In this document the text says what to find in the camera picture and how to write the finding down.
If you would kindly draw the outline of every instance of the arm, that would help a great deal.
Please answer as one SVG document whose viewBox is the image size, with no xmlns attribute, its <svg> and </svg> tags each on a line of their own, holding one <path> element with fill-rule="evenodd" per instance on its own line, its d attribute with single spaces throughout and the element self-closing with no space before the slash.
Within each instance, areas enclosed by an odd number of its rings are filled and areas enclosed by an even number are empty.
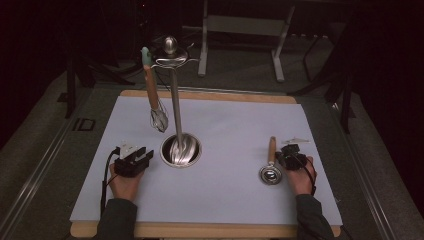
<svg viewBox="0 0 424 240">
<path fill-rule="evenodd" d="M 115 198 L 107 202 L 93 239 L 133 240 L 137 217 L 137 206 L 133 202 L 144 172 L 135 178 L 125 178 L 115 173 L 114 164 L 109 166 L 109 170 L 112 176 L 109 186 Z"/>
<path fill-rule="evenodd" d="M 312 157 L 308 157 L 306 169 L 316 178 Z M 298 239 L 334 239 L 333 231 L 322 215 L 321 203 L 312 195 L 312 183 L 305 169 L 285 170 L 293 193 L 296 196 Z"/>
<path fill-rule="evenodd" d="M 321 203 L 310 194 L 296 196 L 297 239 L 334 239 L 327 219 L 322 215 Z"/>
</svg>

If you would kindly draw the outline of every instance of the metal ladle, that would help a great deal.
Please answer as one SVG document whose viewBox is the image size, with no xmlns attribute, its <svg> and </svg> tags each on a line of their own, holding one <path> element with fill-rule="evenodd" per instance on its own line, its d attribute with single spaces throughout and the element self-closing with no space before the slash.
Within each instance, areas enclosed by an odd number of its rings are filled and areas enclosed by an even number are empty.
<svg viewBox="0 0 424 240">
<path fill-rule="evenodd" d="M 277 142 L 274 136 L 269 140 L 268 150 L 268 166 L 261 168 L 259 176 L 262 181 L 268 185 L 275 185 L 281 182 L 282 175 L 280 169 L 274 166 L 275 164 L 275 152 L 277 150 Z"/>
</svg>

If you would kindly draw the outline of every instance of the ladle handle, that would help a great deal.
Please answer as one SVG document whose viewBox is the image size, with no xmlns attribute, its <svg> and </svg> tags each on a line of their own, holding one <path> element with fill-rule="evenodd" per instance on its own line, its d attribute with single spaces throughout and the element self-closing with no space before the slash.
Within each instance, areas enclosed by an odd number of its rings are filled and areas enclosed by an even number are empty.
<svg viewBox="0 0 424 240">
<path fill-rule="evenodd" d="M 268 150 L 268 163 L 274 165 L 275 163 L 275 152 L 277 151 L 277 140 L 274 136 L 269 140 L 269 150 Z"/>
</svg>

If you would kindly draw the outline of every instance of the metal stand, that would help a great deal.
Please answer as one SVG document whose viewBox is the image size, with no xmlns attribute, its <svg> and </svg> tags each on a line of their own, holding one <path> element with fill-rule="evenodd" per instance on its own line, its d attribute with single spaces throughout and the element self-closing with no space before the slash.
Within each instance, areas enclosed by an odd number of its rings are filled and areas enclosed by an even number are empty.
<svg viewBox="0 0 424 240">
<path fill-rule="evenodd" d="M 164 49 L 155 54 L 152 68 L 167 68 L 171 76 L 171 97 L 176 134 L 163 142 L 161 146 L 161 156 L 169 166 L 184 168 L 197 162 L 202 151 L 200 141 L 195 136 L 189 133 L 183 133 L 182 131 L 176 69 L 190 60 L 197 61 L 197 59 L 190 59 L 188 51 L 185 49 L 178 47 L 172 49 L 172 45 L 176 45 L 176 40 L 171 38 L 172 37 L 168 37 L 165 40 Z"/>
</svg>

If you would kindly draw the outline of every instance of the table leg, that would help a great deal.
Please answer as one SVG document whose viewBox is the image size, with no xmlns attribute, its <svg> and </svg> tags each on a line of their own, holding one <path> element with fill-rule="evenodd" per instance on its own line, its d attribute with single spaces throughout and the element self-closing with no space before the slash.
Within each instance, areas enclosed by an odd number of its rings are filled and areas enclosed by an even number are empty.
<svg viewBox="0 0 424 240">
<path fill-rule="evenodd" d="M 208 60 L 208 1 L 203 1 L 203 26 L 202 26 L 202 49 L 200 51 L 199 70 L 197 75 L 206 75 L 206 64 Z"/>
<path fill-rule="evenodd" d="M 342 113 L 340 117 L 340 123 L 347 134 L 349 131 L 349 111 L 350 111 L 350 99 L 352 95 L 352 82 L 353 76 L 348 74 L 345 80 L 345 89 L 343 92 L 343 103 L 342 103 Z"/>
<path fill-rule="evenodd" d="M 295 9 L 295 6 L 294 5 L 291 6 L 289 13 L 287 15 L 287 18 L 284 22 L 283 29 L 281 30 L 280 41 L 278 43 L 278 46 L 275 50 L 271 51 L 277 82 L 284 82 L 285 80 L 283 75 L 283 69 L 281 67 L 280 53 L 281 53 L 281 49 L 283 48 L 284 41 L 286 40 L 286 37 L 287 37 L 287 32 L 290 27 L 290 22 L 293 17 L 294 9 Z"/>
</svg>

